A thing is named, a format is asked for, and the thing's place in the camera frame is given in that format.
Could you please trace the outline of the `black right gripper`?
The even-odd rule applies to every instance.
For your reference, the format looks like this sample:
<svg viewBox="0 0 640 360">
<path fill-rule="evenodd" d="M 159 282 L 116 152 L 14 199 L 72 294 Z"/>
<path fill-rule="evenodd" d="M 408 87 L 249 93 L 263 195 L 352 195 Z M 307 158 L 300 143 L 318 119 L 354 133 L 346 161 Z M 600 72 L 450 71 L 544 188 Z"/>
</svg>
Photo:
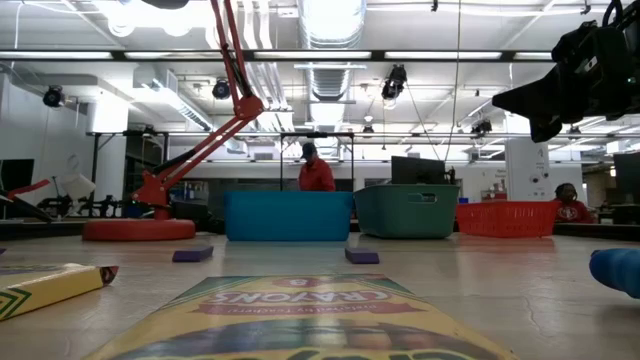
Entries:
<svg viewBox="0 0 640 360">
<path fill-rule="evenodd" d="M 529 119 L 534 143 L 558 135 L 563 123 L 584 117 L 615 121 L 639 113 L 637 14 L 611 24 L 584 22 L 563 35 L 543 78 L 499 93 L 492 105 Z"/>
</svg>

